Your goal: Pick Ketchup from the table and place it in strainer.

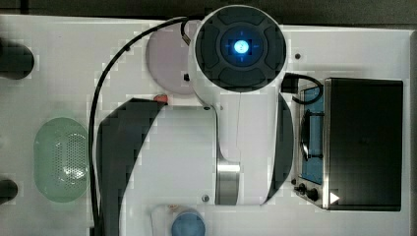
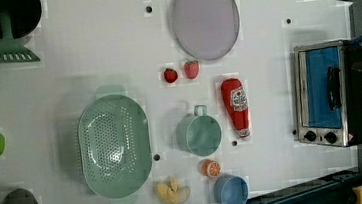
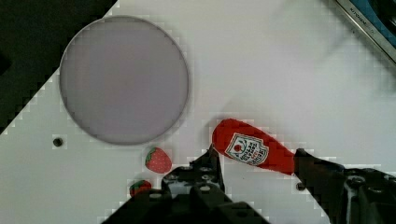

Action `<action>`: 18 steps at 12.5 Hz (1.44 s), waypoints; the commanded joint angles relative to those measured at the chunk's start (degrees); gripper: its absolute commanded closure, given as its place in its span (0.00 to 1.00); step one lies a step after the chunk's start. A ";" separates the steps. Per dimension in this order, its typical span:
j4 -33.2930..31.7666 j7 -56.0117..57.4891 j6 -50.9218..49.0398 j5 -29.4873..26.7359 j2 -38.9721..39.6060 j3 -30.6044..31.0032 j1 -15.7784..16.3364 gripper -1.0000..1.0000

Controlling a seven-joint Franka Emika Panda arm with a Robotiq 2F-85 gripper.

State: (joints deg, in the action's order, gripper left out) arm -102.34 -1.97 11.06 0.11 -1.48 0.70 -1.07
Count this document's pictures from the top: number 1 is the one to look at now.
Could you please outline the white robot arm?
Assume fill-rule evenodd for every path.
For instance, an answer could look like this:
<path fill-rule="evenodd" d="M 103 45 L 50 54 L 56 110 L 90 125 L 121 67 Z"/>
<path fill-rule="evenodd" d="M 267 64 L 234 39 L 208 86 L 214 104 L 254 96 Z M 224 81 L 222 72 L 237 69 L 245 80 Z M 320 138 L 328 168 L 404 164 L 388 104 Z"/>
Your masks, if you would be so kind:
<path fill-rule="evenodd" d="M 294 134 L 278 22 L 226 6 L 188 43 L 193 104 L 133 98 L 99 125 L 95 236 L 209 236 L 207 210 L 264 208 L 289 175 Z"/>

